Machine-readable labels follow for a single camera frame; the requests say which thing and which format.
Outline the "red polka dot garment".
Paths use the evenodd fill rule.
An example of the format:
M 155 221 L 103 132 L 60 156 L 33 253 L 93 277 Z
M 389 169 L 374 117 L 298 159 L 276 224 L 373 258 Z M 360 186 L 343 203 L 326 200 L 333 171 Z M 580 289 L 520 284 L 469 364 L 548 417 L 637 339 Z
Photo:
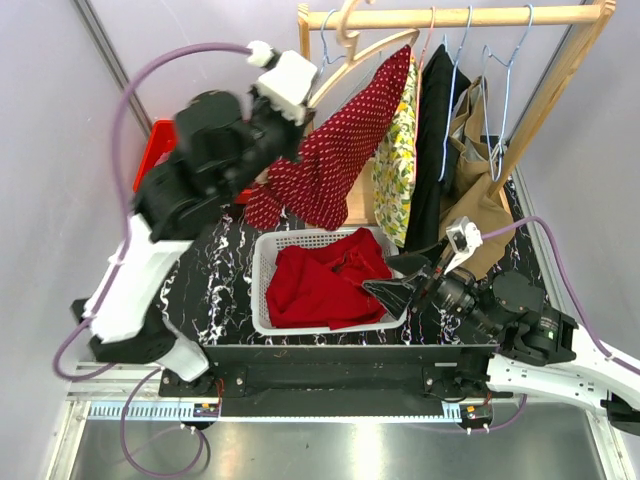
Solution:
M 273 229 L 283 210 L 325 230 L 343 225 L 347 196 L 392 123 L 411 59 L 408 45 L 391 55 L 363 90 L 306 137 L 297 163 L 283 158 L 271 165 L 246 205 L 249 225 Z

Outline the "red skirt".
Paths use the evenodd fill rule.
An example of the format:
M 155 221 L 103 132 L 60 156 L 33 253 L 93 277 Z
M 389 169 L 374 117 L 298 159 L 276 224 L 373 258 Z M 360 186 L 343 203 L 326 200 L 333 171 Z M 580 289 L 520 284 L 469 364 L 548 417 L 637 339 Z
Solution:
M 337 330 L 378 322 L 385 308 L 363 288 L 392 277 L 372 232 L 360 228 L 322 248 L 280 251 L 265 299 L 276 328 Z

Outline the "light blue wire hanger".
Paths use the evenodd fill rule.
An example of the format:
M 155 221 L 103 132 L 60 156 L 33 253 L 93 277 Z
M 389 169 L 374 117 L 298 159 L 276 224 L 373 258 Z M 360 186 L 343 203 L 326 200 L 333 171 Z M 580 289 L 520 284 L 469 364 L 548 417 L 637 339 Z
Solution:
M 323 76 L 324 71 L 328 65 L 333 65 L 338 60 L 342 60 L 346 58 L 345 55 L 339 55 L 335 58 L 332 58 L 330 56 L 328 42 L 325 36 L 325 31 L 327 30 L 329 19 L 331 18 L 332 15 L 334 15 L 337 12 L 338 10 L 336 8 L 331 9 L 325 16 L 320 27 L 320 38 L 322 42 L 322 62 L 321 62 L 320 73 L 319 73 L 320 76 Z M 353 88 L 349 91 L 349 93 L 344 96 L 343 101 L 334 109 L 334 111 L 337 111 L 340 107 L 344 106 L 349 100 L 351 100 L 365 85 L 365 82 L 369 81 L 373 77 L 373 73 L 379 66 L 381 57 L 382 57 L 382 54 L 378 53 L 375 58 L 375 61 L 370 65 L 370 68 L 367 71 L 367 73 L 353 86 Z

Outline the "yellow floral garment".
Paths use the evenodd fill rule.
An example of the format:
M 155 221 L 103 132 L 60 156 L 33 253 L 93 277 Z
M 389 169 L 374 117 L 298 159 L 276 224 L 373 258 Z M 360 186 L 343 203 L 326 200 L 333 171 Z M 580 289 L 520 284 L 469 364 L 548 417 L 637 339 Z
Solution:
M 416 183 L 419 80 L 418 65 L 412 57 L 401 100 L 372 167 L 374 217 L 398 247 L 405 244 Z

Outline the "wooden hanger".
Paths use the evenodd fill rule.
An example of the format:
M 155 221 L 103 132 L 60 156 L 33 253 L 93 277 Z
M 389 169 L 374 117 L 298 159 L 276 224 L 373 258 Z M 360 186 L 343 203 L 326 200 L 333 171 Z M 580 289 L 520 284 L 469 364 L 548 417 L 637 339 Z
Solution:
M 337 43 L 344 49 L 343 63 L 313 94 L 309 101 L 311 108 L 316 108 L 333 87 L 363 62 L 396 43 L 413 46 L 420 35 L 418 28 L 409 25 L 406 14 L 392 10 L 357 13 L 359 4 L 360 1 L 357 0 L 345 1 L 339 10 L 335 33 Z M 405 30 L 389 35 L 364 49 L 359 47 L 361 30 L 400 27 L 405 27 Z

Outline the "pink wire hanger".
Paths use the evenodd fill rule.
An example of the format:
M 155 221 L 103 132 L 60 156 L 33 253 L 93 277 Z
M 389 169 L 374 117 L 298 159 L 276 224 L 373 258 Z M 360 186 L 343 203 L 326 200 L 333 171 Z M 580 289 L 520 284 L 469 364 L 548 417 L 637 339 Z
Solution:
M 425 59 L 426 59 L 426 53 L 429 47 L 429 44 L 431 42 L 432 36 L 433 36 L 433 32 L 435 30 L 435 21 L 436 21 L 436 11 L 437 8 L 435 5 L 432 5 L 430 7 L 431 10 L 431 20 L 430 20 L 430 24 L 429 24 L 429 28 L 428 28 L 428 32 L 427 32 L 427 36 L 421 51 L 421 55 L 420 55 L 420 62 L 419 62 L 419 66 L 418 66 L 418 79 L 421 80 L 422 78 L 422 71 L 424 69 L 424 65 L 425 65 Z

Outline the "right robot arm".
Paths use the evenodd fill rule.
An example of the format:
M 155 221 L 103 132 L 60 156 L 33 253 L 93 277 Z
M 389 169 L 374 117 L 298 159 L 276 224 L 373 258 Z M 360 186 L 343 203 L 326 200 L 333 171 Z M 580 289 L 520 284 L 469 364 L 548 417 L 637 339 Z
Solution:
M 392 317 L 433 306 L 487 346 L 485 353 L 466 349 L 453 365 L 427 372 L 426 394 L 446 401 L 540 395 L 602 415 L 625 433 L 639 433 L 638 381 L 606 359 L 576 320 L 553 308 L 543 289 L 516 271 L 480 283 L 453 260 L 451 247 L 440 242 L 387 258 L 399 277 L 363 283 Z

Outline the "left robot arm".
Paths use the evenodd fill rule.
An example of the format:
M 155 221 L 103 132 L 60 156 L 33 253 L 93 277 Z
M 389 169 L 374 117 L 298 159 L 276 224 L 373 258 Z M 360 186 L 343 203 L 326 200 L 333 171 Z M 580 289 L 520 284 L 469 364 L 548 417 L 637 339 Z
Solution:
M 164 319 L 154 297 L 224 206 L 276 160 L 296 156 L 315 116 L 306 103 L 287 108 L 257 91 L 251 96 L 248 119 L 226 91 L 204 92 L 175 115 L 176 146 L 143 177 L 98 291 L 72 305 L 97 361 L 156 363 L 196 396 L 214 388 L 216 372 L 203 349 Z

